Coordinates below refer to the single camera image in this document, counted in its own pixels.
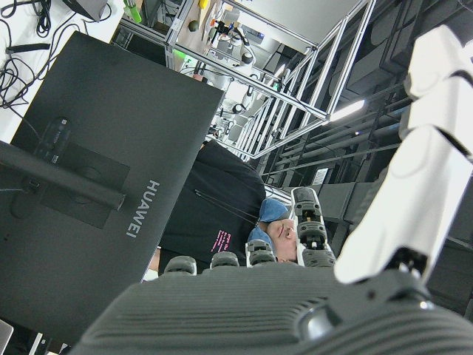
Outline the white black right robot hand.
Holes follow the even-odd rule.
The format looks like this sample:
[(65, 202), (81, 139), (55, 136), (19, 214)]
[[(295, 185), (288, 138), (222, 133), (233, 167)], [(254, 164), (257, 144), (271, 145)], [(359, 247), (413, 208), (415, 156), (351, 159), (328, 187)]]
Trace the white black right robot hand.
[(418, 37), (401, 145), (340, 255), (317, 246), (314, 194), (293, 191), (298, 262), (254, 241), (198, 274), (179, 257), (128, 287), (74, 354), (470, 354), (472, 324), (426, 284), (472, 176), (472, 60), (441, 25)]

